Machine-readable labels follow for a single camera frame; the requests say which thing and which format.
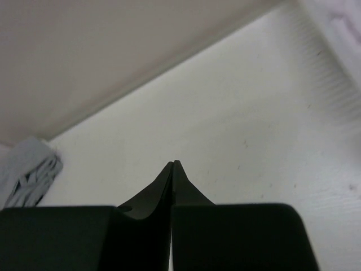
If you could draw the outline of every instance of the black plastic part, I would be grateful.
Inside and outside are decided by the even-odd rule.
[[[284,204],[216,206],[170,162],[119,207],[0,212],[0,270],[318,270]]]

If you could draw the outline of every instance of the white wall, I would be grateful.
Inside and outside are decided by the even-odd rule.
[[[0,142],[49,139],[280,0],[0,0]]]

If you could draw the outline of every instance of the white surface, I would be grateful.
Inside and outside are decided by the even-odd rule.
[[[53,140],[41,204],[121,204],[179,159],[215,203],[292,205],[322,270],[359,270],[360,100],[285,2]]]
[[[0,142],[53,138],[279,1],[0,0]]]
[[[329,43],[336,57],[346,69],[347,73],[361,90],[361,55],[360,44],[340,34],[340,29],[335,27],[332,16],[325,7],[322,7],[316,0],[301,0],[310,17],[318,26],[324,38]]]

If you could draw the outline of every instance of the textured white panel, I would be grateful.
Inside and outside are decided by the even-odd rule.
[[[120,204],[180,159],[216,203],[292,205],[322,270],[357,271],[360,100],[287,1],[53,140],[42,204]]]

